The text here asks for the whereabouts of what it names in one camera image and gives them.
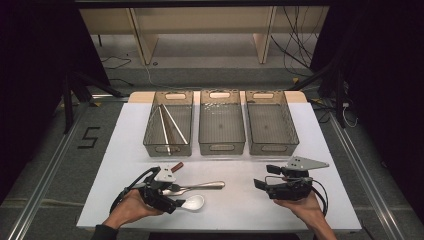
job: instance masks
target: translucent gray bin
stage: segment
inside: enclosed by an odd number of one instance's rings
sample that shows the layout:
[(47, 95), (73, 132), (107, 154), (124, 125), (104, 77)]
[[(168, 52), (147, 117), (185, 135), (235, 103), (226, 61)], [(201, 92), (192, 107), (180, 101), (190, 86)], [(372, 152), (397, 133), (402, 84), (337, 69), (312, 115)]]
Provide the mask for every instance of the translucent gray bin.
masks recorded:
[(299, 145), (283, 91), (246, 91), (250, 155), (291, 156)]
[(191, 156), (193, 91), (156, 92), (143, 145), (150, 157)]
[(245, 142), (239, 91), (201, 91), (200, 153), (202, 155), (241, 155)]

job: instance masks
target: metal spoon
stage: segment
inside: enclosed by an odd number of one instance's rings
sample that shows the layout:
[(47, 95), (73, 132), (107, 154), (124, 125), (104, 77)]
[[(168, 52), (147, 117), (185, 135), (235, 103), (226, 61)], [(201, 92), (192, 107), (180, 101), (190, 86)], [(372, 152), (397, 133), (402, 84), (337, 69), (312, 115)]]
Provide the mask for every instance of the metal spoon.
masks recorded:
[(222, 189), (225, 187), (225, 182), (216, 181), (210, 183), (202, 183), (191, 186), (179, 186), (178, 184), (172, 184), (170, 189), (163, 190), (162, 193), (165, 196), (178, 196), (190, 190), (207, 190), (207, 189)]
[(191, 211), (199, 210), (203, 207), (203, 204), (205, 203), (205, 199), (202, 195), (194, 195), (185, 200), (183, 205), (181, 205), (181, 208)]

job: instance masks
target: white spoon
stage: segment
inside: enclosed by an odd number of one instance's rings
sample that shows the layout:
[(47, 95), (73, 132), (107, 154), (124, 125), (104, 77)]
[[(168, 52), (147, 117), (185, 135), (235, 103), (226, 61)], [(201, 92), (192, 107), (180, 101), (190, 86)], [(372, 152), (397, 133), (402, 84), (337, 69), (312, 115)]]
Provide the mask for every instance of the white spoon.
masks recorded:
[(203, 207), (203, 204), (205, 203), (205, 199), (202, 195), (194, 195), (185, 200), (183, 205), (181, 205), (181, 208), (184, 208), (186, 210), (190, 211), (196, 211)]

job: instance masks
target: black sleeve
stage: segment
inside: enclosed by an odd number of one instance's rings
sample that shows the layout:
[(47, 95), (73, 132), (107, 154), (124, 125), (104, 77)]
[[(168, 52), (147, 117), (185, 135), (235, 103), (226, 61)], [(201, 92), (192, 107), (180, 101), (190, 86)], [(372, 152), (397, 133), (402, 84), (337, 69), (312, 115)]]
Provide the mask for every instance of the black sleeve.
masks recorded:
[(96, 225), (96, 230), (94, 231), (91, 240), (116, 240), (118, 235), (118, 230), (113, 229), (106, 225)]

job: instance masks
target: hand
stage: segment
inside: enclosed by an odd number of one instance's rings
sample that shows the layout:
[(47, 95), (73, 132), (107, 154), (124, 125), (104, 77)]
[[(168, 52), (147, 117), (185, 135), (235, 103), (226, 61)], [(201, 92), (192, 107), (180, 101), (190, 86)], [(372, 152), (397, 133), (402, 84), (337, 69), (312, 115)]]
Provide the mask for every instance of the hand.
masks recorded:
[(314, 231), (318, 239), (336, 239), (313, 191), (309, 193), (308, 197), (299, 201), (274, 199), (274, 203), (290, 209), (310, 230)]
[(163, 214), (162, 211), (147, 206), (138, 190), (133, 189), (124, 196), (103, 224), (118, 229), (126, 223), (135, 222), (147, 216), (161, 214)]

